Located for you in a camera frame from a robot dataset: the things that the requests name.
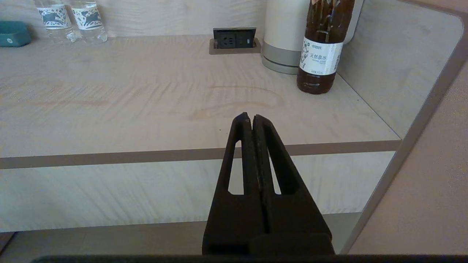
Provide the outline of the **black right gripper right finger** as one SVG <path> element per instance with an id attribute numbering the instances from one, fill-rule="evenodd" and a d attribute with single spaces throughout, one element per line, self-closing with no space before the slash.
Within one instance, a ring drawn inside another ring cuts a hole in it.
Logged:
<path id="1" fill-rule="evenodd" d="M 332 233 L 273 123 L 253 121 L 265 232 L 255 255 L 334 255 Z"/>

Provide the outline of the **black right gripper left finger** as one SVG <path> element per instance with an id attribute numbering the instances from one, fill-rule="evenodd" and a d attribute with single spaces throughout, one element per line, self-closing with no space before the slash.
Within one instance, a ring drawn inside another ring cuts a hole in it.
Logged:
<path id="1" fill-rule="evenodd" d="M 235 145 L 241 142 L 244 193 L 229 192 Z M 265 231 L 251 121 L 246 112 L 232 121 L 202 241 L 203 255 L 251 255 L 250 243 Z"/>

